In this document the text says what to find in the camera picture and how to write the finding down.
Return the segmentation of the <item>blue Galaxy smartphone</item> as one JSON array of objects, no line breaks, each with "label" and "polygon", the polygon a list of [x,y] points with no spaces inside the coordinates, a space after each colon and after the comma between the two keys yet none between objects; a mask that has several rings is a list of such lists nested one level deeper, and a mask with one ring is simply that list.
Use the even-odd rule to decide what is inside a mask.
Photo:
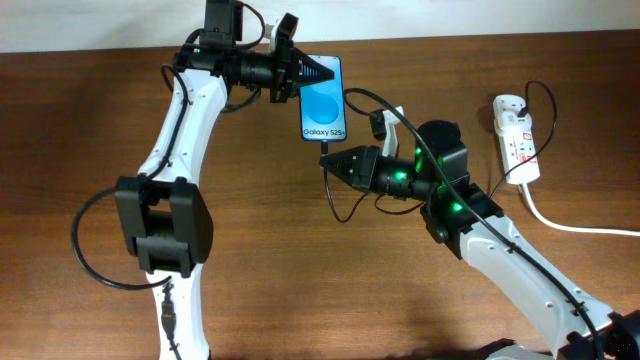
[{"label": "blue Galaxy smartphone", "polygon": [[301,89],[301,134],[305,141],[341,142],[347,138],[341,60],[331,55],[311,55],[334,72],[334,79]]}]

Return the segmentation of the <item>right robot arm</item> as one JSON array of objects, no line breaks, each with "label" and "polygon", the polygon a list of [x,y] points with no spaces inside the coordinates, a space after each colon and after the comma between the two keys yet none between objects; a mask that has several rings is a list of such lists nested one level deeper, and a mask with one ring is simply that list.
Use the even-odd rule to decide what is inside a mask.
[{"label": "right robot arm", "polygon": [[356,190],[420,201],[431,237],[490,279],[542,335],[554,358],[638,358],[639,314],[616,313],[524,239],[471,183],[458,125],[434,120],[416,133],[413,160],[359,146],[324,155],[320,165]]}]

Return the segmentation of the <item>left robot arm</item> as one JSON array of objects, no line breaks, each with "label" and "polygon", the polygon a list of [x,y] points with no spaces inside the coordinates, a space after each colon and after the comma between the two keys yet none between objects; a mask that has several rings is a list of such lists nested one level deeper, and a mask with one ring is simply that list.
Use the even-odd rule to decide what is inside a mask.
[{"label": "left robot arm", "polygon": [[163,359],[208,359],[201,308],[203,266],[214,227],[199,182],[218,117],[232,110],[230,91],[266,89],[273,103],[334,73],[295,47],[298,19],[264,24],[266,52],[242,43],[241,1],[209,1],[202,28],[174,55],[172,100],[157,141],[134,177],[121,177],[115,202],[130,255],[154,295]]}]

